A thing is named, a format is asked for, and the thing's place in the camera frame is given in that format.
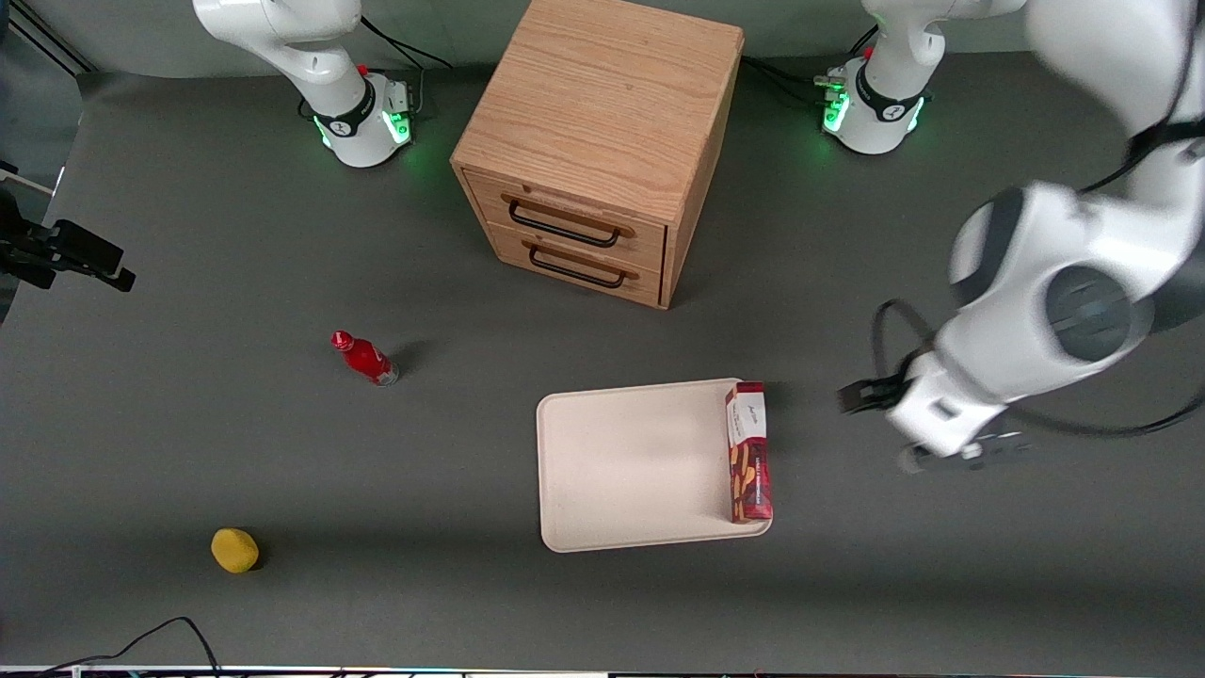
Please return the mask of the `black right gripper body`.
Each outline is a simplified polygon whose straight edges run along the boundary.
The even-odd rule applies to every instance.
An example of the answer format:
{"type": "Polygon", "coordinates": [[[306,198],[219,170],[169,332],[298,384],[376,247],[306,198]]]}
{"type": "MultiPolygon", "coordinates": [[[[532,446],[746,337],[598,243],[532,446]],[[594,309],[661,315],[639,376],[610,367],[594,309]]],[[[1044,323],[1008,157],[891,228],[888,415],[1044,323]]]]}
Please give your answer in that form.
{"type": "Polygon", "coordinates": [[[16,199],[7,189],[1,189],[1,265],[4,273],[16,276],[20,282],[41,289],[55,283],[55,267],[51,265],[49,241],[57,237],[59,226],[23,218],[16,199]]]}

